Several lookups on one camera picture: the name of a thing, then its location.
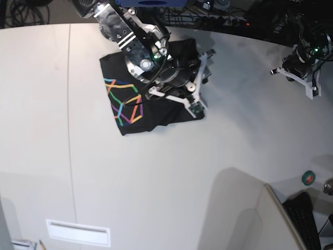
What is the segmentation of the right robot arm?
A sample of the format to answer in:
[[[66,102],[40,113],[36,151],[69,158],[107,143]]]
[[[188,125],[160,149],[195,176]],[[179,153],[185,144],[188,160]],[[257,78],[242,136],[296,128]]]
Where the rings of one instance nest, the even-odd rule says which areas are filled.
[[[117,43],[128,72],[144,84],[138,98],[180,103],[193,118],[206,109],[200,88],[211,75],[207,61],[215,55],[215,50],[177,55],[172,52],[174,46],[169,42],[166,27],[158,20],[153,24],[143,23],[134,7],[125,9],[116,1],[72,3],[80,17],[93,17],[102,35]]]

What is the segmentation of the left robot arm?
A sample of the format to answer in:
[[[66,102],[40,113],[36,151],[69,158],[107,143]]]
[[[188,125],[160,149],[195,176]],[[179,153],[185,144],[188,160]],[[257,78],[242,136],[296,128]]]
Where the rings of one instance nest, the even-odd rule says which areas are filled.
[[[297,35],[292,53],[271,74],[305,87],[306,96],[322,95],[319,76],[324,63],[332,62],[332,1],[288,1],[286,19]]]

